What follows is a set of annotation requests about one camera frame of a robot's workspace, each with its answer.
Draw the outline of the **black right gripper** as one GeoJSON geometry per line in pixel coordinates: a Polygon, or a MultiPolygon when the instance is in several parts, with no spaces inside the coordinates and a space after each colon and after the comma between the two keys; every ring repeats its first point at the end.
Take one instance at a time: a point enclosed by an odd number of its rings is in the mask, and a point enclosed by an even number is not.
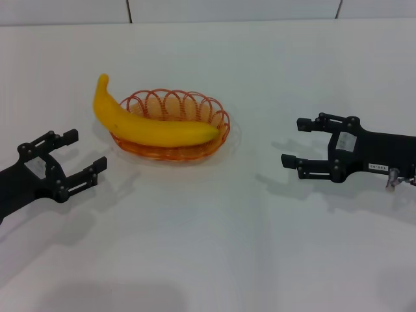
{"type": "Polygon", "coordinates": [[[299,118],[299,131],[331,133],[328,160],[309,160],[281,155],[284,168],[296,170],[299,179],[329,180],[343,183],[356,172],[398,177],[415,177],[415,137],[375,133],[364,130],[357,116],[341,117],[321,112],[314,120],[299,118]]]}

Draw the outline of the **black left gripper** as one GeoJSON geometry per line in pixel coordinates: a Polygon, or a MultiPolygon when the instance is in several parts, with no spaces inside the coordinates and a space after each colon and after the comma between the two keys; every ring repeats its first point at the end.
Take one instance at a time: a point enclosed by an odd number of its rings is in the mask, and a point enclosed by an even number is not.
{"type": "MultiPolygon", "coordinates": [[[[49,154],[79,140],[79,133],[71,129],[63,135],[49,131],[32,142],[18,146],[20,157],[36,157],[49,154]]],[[[39,178],[23,160],[1,171],[1,220],[40,198],[64,203],[70,197],[98,184],[98,174],[107,169],[106,157],[70,176],[65,176],[61,165],[51,156],[42,158],[39,168],[45,177],[39,178]]]]}

